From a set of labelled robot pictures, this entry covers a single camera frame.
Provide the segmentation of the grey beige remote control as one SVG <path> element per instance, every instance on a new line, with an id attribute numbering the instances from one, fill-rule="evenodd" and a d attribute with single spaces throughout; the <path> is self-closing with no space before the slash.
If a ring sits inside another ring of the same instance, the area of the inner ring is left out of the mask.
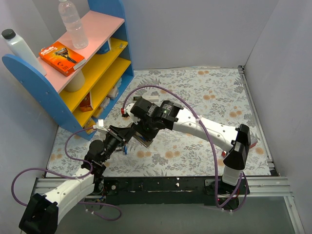
<path id="1" fill-rule="evenodd" d="M 151 138 L 149 132 L 144 130 L 142 127 L 136 127 L 135 124 L 129 124 L 127 127 L 134 129 L 135 133 L 132 138 L 136 139 L 145 148 L 148 148 L 153 143 L 154 139 Z"/>

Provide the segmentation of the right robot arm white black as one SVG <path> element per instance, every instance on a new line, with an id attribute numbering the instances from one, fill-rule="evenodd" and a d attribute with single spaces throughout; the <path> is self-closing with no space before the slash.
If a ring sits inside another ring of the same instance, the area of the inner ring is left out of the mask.
<path id="1" fill-rule="evenodd" d="M 160 130 L 191 134 L 226 152 L 224 172 L 220 187 L 227 194 L 238 188 L 240 174 L 245 169 L 246 160 L 251 145 L 250 129 L 240 124 L 232 127 L 195 117 L 191 111 L 169 100 L 160 106 L 143 98 L 129 104 L 124 111 L 134 122 L 132 127 L 139 134 L 142 142 L 152 142 Z"/>

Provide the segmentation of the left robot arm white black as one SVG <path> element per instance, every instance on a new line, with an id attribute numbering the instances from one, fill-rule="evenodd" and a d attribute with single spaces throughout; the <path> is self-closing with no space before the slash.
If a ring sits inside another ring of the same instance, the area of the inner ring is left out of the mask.
<path id="1" fill-rule="evenodd" d="M 43 195 L 34 194 L 30 198 L 19 228 L 27 234 L 55 233 L 62 218 L 84 197 L 103 191 L 104 162 L 135 133 L 133 127 L 110 126 L 105 140 L 90 143 L 83 164 L 73 177 Z"/>

